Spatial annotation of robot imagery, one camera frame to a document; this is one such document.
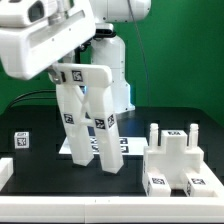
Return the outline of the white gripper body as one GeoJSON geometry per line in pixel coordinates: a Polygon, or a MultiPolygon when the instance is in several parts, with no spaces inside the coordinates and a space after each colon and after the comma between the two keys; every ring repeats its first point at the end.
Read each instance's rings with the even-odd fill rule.
{"type": "Polygon", "coordinates": [[[57,0],[50,17],[27,27],[0,26],[0,62],[13,78],[29,80],[95,34],[89,0],[57,0]]]}

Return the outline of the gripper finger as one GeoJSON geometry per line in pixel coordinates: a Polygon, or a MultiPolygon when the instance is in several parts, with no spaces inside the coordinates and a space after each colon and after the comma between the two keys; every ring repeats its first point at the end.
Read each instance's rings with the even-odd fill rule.
{"type": "Polygon", "coordinates": [[[65,74],[54,66],[48,67],[47,72],[50,80],[55,84],[62,84],[66,81],[65,74]]]}

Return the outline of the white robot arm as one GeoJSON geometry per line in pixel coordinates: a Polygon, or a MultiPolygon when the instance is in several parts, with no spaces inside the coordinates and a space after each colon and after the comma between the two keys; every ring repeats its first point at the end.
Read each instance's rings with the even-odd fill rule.
{"type": "Polygon", "coordinates": [[[0,0],[0,62],[7,75],[29,80],[91,46],[91,62],[112,70],[115,111],[131,111],[125,43],[113,24],[142,20],[150,8],[151,0],[0,0]]]}

